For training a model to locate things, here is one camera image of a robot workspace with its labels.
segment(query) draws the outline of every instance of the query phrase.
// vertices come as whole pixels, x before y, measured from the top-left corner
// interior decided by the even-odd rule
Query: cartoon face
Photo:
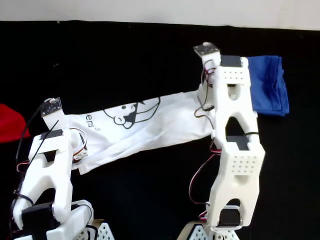
[[[117,125],[125,129],[131,128],[135,123],[147,121],[153,117],[160,104],[160,97],[146,101],[129,103],[103,110]]]

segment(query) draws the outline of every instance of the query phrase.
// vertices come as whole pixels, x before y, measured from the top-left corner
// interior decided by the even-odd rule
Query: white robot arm
[[[248,59],[223,56],[212,43],[194,47],[201,57],[207,81],[199,86],[198,98],[214,129],[211,138],[221,149],[218,175],[206,205],[207,224],[212,231],[237,230],[251,223],[259,195],[259,175],[265,156],[260,144],[257,113],[250,93]],[[226,135],[230,117],[239,122],[241,136]],[[233,199],[240,206],[230,206]]]
[[[41,114],[50,131],[34,137],[29,167],[13,204],[14,221],[24,234],[17,239],[72,240],[94,218],[88,201],[72,202],[71,166],[86,155],[86,136],[80,129],[69,128],[59,98],[43,104]],[[54,200],[35,205],[50,188],[55,189]]]

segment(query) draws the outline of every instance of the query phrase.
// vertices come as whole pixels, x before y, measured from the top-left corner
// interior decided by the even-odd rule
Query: blue cloth
[[[248,57],[252,107],[259,114],[284,116],[289,101],[280,56]]]

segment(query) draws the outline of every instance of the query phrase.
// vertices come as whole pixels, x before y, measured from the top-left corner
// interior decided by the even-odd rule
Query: fabric
[[[197,92],[191,91],[88,114],[67,115],[70,126],[84,130],[88,137],[88,156],[72,168],[85,174],[139,151],[208,136],[212,130],[208,120],[194,116],[199,105]]]
[[[281,58],[249,58],[253,109],[260,114],[289,112]],[[207,118],[196,118],[197,91],[181,92],[124,104],[88,114],[68,115],[71,127],[87,134],[88,156],[73,169],[85,174],[100,165],[140,151],[186,143],[209,136]],[[198,111],[197,115],[206,114]]]
[[[0,143],[19,140],[25,127],[26,121],[20,113],[0,103]],[[27,129],[24,137],[29,136]]]
[[[284,116],[289,101],[280,56],[248,57],[253,109],[259,114]]]

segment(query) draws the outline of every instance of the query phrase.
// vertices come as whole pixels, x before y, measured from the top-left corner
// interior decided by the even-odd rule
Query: white towel
[[[211,134],[205,117],[196,118],[197,92],[134,102],[87,114],[67,115],[71,127],[87,134],[88,156],[72,169],[80,174],[139,151],[201,139]]]

